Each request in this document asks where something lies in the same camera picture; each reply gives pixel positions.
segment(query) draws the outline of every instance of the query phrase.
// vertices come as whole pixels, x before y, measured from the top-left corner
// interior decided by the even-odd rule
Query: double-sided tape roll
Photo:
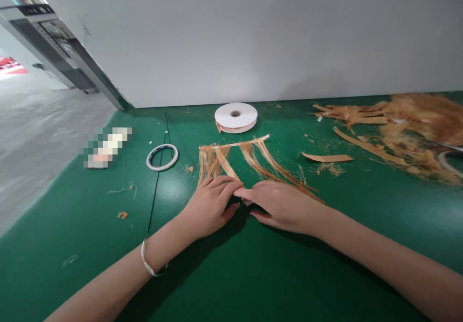
[[[154,158],[154,156],[157,153],[159,153],[160,151],[165,150],[167,148],[170,148],[170,149],[174,150],[174,157],[172,158],[172,160],[170,162],[168,162],[166,165],[163,165],[163,166],[160,166],[160,167],[153,166],[153,158]],[[151,170],[163,171],[163,170],[166,170],[166,169],[170,168],[177,161],[177,159],[178,159],[178,150],[177,150],[177,148],[174,145],[171,145],[170,143],[165,143],[165,144],[162,144],[160,146],[157,146],[155,149],[153,149],[150,152],[150,154],[148,154],[148,156],[146,158],[146,165]]]

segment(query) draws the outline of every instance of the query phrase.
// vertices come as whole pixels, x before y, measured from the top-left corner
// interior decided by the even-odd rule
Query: silver bangle bracelet
[[[154,273],[154,270],[150,267],[150,265],[146,262],[146,259],[145,259],[145,243],[146,243],[146,238],[143,239],[143,242],[141,244],[141,259],[143,260],[143,264],[145,265],[146,270],[151,276],[154,276],[154,277],[164,275],[165,272],[167,271],[167,267],[169,266],[169,263],[167,263],[163,269],[159,270],[157,274]]]

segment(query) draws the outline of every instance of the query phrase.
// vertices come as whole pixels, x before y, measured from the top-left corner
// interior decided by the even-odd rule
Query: adhesive tape strip
[[[168,162],[166,165],[163,165],[163,166],[160,166],[160,167],[155,167],[153,166],[153,158],[154,156],[159,153],[160,151],[162,150],[165,150],[167,148],[170,148],[170,149],[173,149],[174,150],[174,157],[172,158],[172,160],[170,162]],[[146,165],[151,169],[151,170],[154,170],[154,171],[163,171],[163,170],[166,170],[168,168],[170,168],[178,159],[178,150],[177,148],[174,146],[174,145],[171,145],[169,143],[166,143],[166,144],[162,144],[160,146],[157,146],[155,149],[153,149],[150,154],[148,154],[147,158],[146,158]]]
[[[219,107],[214,117],[223,131],[239,134],[256,124],[257,110],[249,104],[234,102]]]

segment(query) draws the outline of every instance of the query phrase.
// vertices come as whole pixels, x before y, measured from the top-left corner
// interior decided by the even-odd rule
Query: hair pile
[[[430,143],[422,139],[463,145],[463,106],[450,99],[441,95],[400,94],[373,106],[314,107],[323,111],[316,116],[344,120],[348,128],[357,123],[383,124],[380,139],[390,153],[407,162],[406,167],[397,167],[421,178],[461,183],[460,177],[445,169],[437,158],[448,149],[435,146],[430,150]]]

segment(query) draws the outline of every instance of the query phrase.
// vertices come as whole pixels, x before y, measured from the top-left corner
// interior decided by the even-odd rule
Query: white wall
[[[48,2],[135,107],[463,89],[463,0]]]

